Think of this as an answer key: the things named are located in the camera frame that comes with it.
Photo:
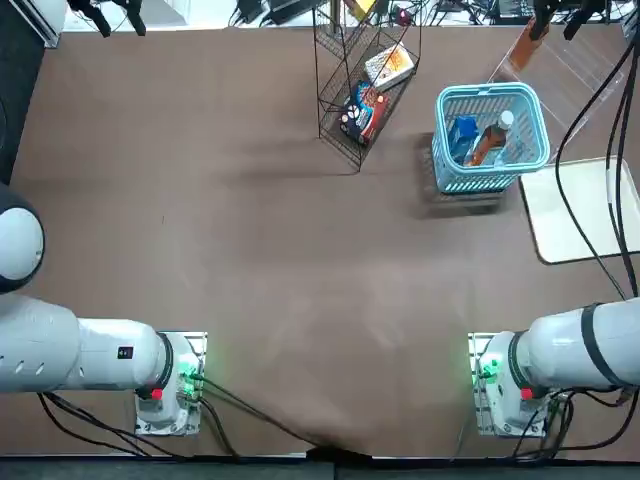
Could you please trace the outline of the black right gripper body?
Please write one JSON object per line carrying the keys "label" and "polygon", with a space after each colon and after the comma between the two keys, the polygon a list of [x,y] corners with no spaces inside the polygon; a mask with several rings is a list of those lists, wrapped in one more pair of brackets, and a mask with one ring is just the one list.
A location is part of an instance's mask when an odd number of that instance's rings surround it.
{"label": "black right gripper body", "polygon": [[598,0],[533,0],[535,11],[598,10]]}

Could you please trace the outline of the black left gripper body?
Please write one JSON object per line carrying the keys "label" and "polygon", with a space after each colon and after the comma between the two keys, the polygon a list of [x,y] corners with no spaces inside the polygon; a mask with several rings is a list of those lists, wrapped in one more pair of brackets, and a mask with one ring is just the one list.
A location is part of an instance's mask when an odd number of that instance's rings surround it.
{"label": "black left gripper body", "polygon": [[72,10],[83,10],[89,7],[95,7],[100,3],[113,3],[125,10],[140,10],[142,6],[141,0],[68,0],[67,3]]}

